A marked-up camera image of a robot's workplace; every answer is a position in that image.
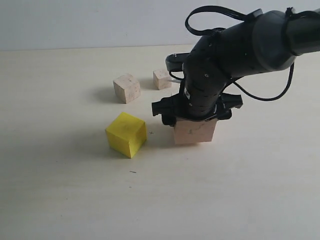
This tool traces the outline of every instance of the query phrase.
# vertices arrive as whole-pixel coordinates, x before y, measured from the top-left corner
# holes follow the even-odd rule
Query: cube
[[[147,140],[147,127],[145,121],[122,112],[106,129],[109,146],[133,158]]]
[[[211,142],[217,121],[216,118],[199,122],[177,118],[176,124],[173,127],[175,144]]]
[[[113,80],[113,87],[116,96],[125,104],[141,95],[140,82],[129,73]]]
[[[166,69],[158,69],[153,71],[153,83],[158,90],[171,88],[172,78]]]

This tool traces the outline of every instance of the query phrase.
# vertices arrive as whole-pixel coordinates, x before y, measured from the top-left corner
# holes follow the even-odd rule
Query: white wall
[[[184,26],[203,5],[249,13],[257,8],[315,10],[319,0],[0,0],[0,50],[192,44]],[[192,17],[193,27],[228,27],[216,13]]]

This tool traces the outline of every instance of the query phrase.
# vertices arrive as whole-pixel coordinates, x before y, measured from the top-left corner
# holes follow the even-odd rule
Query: wooden block
[[[217,121],[217,119],[212,119],[194,122],[177,118],[173,127],[175,144],[211,142]]]
[[[141,96],[139,81],[129,73],[113,81],[114,92],[125,104]]]
[[[153,71],[153,83],[158,90],[171,88],[171,76],[166,69],[158,69]]]
[[[145,121],[122,112],[106,129],[109,146],[133,158],[147,140]]]

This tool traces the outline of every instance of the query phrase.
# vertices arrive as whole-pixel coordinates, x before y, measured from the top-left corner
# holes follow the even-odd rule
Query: block
[[[158,69],[153,71],[153,83],[158,90],[171,88],[171,76],[166,69]]]
[[[147,140],[145,121],[122,112],[106,129],[109,146],[133,158]]]
[[[116,96],[125,104],[141,96],[140,82],[129,73],[113,80],[113,87]]]
[[[174,142],[177,145],[211,142],[215,132],[217,119],[209,121],[188,121],[177,118],[173,127]]]

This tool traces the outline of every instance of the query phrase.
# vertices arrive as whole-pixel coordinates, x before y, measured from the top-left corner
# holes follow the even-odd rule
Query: table
[[[319,239],[320,54],[297,59],[280,100],[243,94],[212,142],[176,146],[151,102],[179,86],[156,90],[152,73],[191,47],[0,52],[1,240]],[[142,90],[128,104],[112,84],[124,73]],[[239,83],[273,97],[288,73]],[[133,159],[108,146],[121,112],[147,124]]]

